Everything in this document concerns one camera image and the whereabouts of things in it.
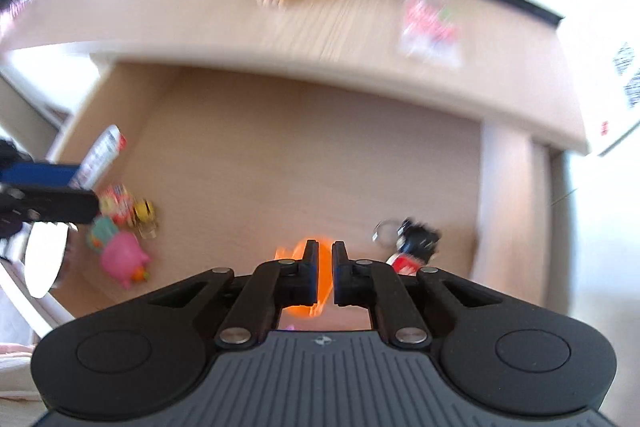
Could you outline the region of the orange pumpkin box half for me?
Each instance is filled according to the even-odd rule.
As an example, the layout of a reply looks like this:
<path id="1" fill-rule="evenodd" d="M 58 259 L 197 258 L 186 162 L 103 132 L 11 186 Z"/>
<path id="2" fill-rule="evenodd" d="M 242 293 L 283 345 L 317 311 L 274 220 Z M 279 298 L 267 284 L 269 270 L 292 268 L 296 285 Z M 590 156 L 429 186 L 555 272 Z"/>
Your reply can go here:
<path id="1" fill-rule="evenodd" d="M 301 239 L 290 251 L 284 247 L 279 247 L 274 253 L 274 259 L 294 259 L 302 260 L 308 239 Z M 332 268 L 332 242 L 325 237 L 316 239 L 318 243 L 318 297 L 312 306 L 292 306 L 285 309 L 285 313 L 296 319 L 310 320 L 320 317 L 324 307 L 332 295 L 333 291 L 333 268 Z"/>

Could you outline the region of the white red hand mirror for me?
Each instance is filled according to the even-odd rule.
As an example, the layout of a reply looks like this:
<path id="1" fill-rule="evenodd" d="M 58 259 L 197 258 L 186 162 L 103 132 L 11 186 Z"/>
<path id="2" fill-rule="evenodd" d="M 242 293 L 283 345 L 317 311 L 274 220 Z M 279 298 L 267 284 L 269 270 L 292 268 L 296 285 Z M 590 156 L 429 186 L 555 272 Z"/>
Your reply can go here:
<path id="1" fill-rule="evenodd" d="M 71 188 L 93 190 L 126 146 L 119 127 L 111 124 L 93 143 L 70 179 Z M 58 285 L 74 251 L 77 225 L 37 222 L 29 231 L 24 251 L 23 275 L 29 295 L 43 298 Z"/>

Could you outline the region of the colourful round sticker toy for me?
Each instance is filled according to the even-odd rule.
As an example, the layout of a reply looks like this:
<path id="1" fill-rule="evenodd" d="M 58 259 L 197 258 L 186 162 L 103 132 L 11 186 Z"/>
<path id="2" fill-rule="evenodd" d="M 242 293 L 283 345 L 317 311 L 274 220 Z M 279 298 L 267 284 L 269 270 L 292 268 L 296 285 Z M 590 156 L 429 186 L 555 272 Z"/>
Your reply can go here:
<path id="1" fill-rule="evenodd" d="M 134 210 L 134 196 L 122 184 L 111 184 L 98 194 L 100 213 L 109 217 L 115 225 L 124 227 L 129 225 L 132 210 Z"/>

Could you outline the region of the black red doll keychain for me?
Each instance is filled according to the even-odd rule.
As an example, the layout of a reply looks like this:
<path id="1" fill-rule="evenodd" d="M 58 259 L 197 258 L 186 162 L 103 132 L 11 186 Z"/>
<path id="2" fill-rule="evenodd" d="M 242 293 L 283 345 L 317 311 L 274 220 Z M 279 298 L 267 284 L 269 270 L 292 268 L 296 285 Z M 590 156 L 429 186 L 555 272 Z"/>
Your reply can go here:
<path id="1" fill-rule="evenodd" d="M 386 263 L 399 275 L 416 275 L 437 254 L 442 233 L 412 218 L 378 222 L 372 242 L 390 252 Z"/>

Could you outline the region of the small yellow bee toy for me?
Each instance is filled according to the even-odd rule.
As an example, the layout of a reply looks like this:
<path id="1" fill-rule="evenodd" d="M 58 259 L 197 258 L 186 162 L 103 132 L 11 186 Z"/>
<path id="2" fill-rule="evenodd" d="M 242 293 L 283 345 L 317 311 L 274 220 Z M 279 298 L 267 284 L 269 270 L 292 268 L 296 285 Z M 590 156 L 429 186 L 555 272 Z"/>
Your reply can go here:
<path id="1" fill-rule="evenodd" d="M 155 239 L 157 236 L 157 215 L 155 206 L 149 199 L 137 199 L 131 207 L 131 226 L 142 239 Z"/>

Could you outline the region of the pink pig toy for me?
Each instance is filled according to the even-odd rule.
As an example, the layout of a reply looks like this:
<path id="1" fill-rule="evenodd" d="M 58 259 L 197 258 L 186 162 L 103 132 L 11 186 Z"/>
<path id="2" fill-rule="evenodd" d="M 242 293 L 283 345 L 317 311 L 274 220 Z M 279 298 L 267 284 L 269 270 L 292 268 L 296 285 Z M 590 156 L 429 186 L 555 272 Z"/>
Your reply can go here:
<path id="1" fill-rule="evenodd" d="M 150 261 L 150 256 L 132 232 L 117 233 L 100 254 L 102 270 L 125 289 L 149 278 L 146 266 Z"/>

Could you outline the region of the long red snack packet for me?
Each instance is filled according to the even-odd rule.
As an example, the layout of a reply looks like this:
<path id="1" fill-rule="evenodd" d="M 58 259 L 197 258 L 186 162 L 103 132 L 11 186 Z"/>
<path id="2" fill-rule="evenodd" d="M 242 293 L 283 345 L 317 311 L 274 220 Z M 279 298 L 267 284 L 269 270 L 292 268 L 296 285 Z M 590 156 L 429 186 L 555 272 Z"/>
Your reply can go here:
<path id="1" fill-rule="evenodd" d="M 445 0 L 402 0 L 398 49 L 423 62 L 462 65 L 459 27 Z"/>

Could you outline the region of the open wooden drawer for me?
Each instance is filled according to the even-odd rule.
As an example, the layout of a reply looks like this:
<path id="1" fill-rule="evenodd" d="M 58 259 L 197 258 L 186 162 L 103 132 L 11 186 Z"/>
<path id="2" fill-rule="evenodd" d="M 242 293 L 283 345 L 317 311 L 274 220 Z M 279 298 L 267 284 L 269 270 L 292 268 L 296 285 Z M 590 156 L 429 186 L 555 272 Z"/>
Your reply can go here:
<path id="1" fill-rule="evenodd" d="M 549 254 L 546 152 L 523 133 L 375 95 L 246 72 L 117 64 L 66 129 L 76 162 L 110 126 L 127 144 L 104 174 L 160 214 L 151 276 L 122 288 L 85 244 L 54 297 L 75 317 L 210 268 L 240 274 L 326 237 L 383 260 L 375 225 L 442 232 L 436 265 L 542 303 Z"/>

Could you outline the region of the white printed cardboard box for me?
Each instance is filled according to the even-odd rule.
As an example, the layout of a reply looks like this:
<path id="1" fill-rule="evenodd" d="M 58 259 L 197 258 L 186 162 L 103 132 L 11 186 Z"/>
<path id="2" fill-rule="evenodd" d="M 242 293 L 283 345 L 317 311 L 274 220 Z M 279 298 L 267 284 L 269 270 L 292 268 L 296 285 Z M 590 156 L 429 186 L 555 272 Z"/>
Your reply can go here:
<path id="1" fill-rule="evenodd" d="M 602 156 L 639 124 L 639 14 L 609 20 L 588 43 L 585 129 L 589 153 Z"/>

